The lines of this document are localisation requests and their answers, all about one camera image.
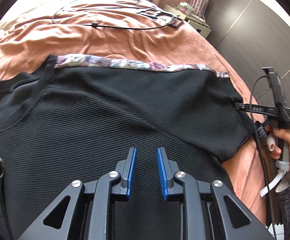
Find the floral fabric edge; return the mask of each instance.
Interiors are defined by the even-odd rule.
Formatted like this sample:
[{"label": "floral fabric edge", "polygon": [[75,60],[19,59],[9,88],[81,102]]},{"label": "floral fabric edge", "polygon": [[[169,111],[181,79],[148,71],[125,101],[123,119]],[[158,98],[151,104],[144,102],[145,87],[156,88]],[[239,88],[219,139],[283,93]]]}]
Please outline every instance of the floral fabric edge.
[{"label": "floral fabric edge", "polygon": [[178,72],[182,70],[207,70],[215,73],[218,78],[229,78],[228,72],[216,72],[208,65],[203,64],[181,64],[181,65],[164,65],[157,62],[144,63],[137,60],[129,59],[111,59],[105,57],[98,57],[85,54],[68,54],[65,56],[58,56],[55,68],[61,67],[108,67],[108,68],[122,68],[122,69],[136,69],[157,72]]}]

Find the blue gripper pad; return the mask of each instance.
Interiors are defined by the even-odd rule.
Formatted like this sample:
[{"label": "blue gripper pad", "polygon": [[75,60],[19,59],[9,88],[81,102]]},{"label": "blue gripper pad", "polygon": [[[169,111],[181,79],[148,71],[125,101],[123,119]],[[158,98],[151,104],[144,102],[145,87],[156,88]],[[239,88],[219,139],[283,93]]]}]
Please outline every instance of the blue gripper pad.
[{"label": "blue gripper pad", "polygon": [[136,148],[134,148],[133,157],[131,160],[130,169],[129,169],[129,173],[128,173],[128,179],[127,179],[126,197],[128,200],[130,199],[130,196],[131,196],[131,189],[133,187],[133,181],[134,181],[134,177],[135,177],[136,157],[137,157],[137,151],[136,151]]},{"label": "blue gripper pad", "polygon": [[168,198],[167,176],[166,176],[163,156],[162,156],[160,148],[157,149],[157,166],[158,166],[158,172],[159,172],[159,179],[161,181],[162,195],[164,197],[164,200],[167,200]]}]

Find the white plastic trigger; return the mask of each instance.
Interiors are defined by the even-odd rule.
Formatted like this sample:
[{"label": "white plastic trigger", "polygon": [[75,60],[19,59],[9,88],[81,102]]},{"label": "white plastic trigger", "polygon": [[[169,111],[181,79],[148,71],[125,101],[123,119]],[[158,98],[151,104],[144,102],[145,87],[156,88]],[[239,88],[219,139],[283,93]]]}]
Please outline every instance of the white plastic trigger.
[{"label": "white plastic trigger", "polygon": [[272,152],[275,149],[276,142],[275,142],[274,135],[272,132],[270,132],[270,134],[268,135],[266,144],[270,152]]}]

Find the pink blanket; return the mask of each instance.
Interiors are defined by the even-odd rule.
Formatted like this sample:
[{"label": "pink blanket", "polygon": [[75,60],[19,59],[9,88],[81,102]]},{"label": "pink blanket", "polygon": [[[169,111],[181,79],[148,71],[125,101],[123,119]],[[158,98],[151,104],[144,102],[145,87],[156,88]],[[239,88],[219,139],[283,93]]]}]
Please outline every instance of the pink blanket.
[{"label": "pink blanket", "polygon": [[[122,27],[155,27],[158,23],[135,14],[139,9],[104,7],[155,8],[142,1],[138,5],[122,3],[80,4],[71,11],[59,11],[52,24],[52,15],[23,19],[11,29],[0,31],[0,80],[9,79],[22,71],[37,69],[49,54],[89,54],[101,57],[173,64],[206,64],[218,72],[229,72],[230,80],[248,103],[250,92],[227,61],[189,24],[179,28],[163,27],[150,31],[92,28],[80,24],[98,22]],[[236,195],[265,223],[265,199],[259,191],[264,176],[255,142],[250,139],[236,155],[223,163]]]}]

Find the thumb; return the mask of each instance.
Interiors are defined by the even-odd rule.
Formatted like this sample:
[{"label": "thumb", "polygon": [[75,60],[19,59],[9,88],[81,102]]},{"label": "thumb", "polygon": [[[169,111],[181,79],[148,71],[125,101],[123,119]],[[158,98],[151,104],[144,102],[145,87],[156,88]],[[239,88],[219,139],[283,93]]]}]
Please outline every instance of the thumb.
[{"label": "thumb", "polygon": [[274,128],[273,134],[280,139],[283,139],[290,145],[290,130]]}]

